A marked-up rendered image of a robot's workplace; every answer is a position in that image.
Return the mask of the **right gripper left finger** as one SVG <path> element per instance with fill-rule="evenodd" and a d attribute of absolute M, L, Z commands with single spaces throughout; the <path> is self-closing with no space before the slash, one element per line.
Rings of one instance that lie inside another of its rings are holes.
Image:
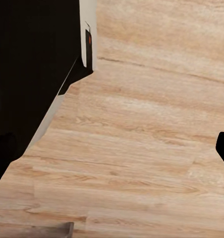
<path fill-rule="evenodd" d="M 0 135 L 0 179 L 18 151 L 14 132 Z"/>

